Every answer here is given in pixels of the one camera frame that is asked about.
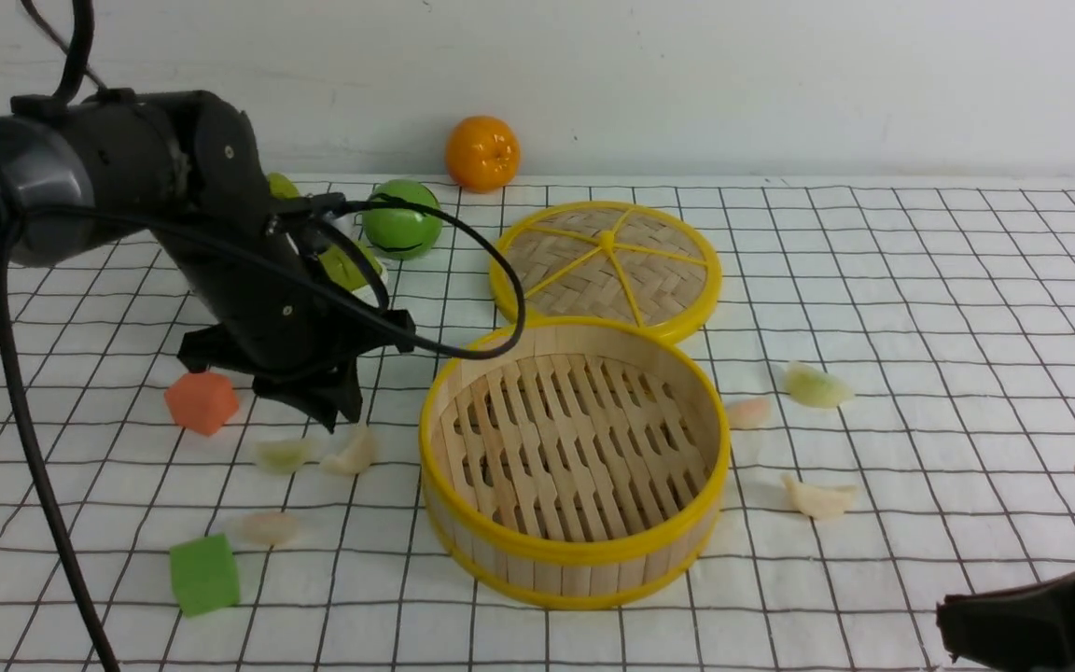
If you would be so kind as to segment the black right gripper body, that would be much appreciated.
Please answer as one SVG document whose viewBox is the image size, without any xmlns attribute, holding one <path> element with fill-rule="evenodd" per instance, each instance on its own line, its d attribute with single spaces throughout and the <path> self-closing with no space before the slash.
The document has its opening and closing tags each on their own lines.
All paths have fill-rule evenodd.
<svg viewBox="0 0 1075 672">
<path fill-rule="evenodd" d="M 1075 571 L 937 607 L 944 649 L 997 671 L 1075 671 Z"/>
</svg>

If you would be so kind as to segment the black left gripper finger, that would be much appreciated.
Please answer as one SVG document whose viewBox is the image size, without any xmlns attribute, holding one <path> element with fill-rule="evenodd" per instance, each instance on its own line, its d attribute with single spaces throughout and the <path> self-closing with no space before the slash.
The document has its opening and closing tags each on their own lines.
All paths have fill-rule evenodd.
<svg viewBox="0 0 1075 672">
<path fill-rule="evenodd" d="M 328 399 L 336 418 L 357 424 L 362 418 L 363 394 L 357 360 L 347 360 L 328 372 Z"/>
<path fill-rule="evenodd" d="M 328 433 L 336 427 L 338 408 L 328 387 L 304 383 L 263 383 L 263 398 L 293 408 Z"/>
</svg>

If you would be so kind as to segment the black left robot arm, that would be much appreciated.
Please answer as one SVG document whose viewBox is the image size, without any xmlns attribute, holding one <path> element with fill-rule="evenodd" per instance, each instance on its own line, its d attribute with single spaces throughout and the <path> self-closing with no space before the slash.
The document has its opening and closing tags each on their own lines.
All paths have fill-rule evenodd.
<svg viewBox="0 0 1075 672">
<path fill-rule="evenodd" d="M 324 271 L 322 225 L 346 209 L 341 194 L 274 196 L 247 115 L 212 92 L 19 95 L 0 116 L 0 230 L 24 217 L 11 262 L 52 267 L 152 232 L 215 319 L 183 337 L 185 370 L 250 375 L 261 399 L 327 429 L 361 417 L 357 359 L 407 353 L 415 332 L 404 310 L 359 317 Z"/>
</svg>

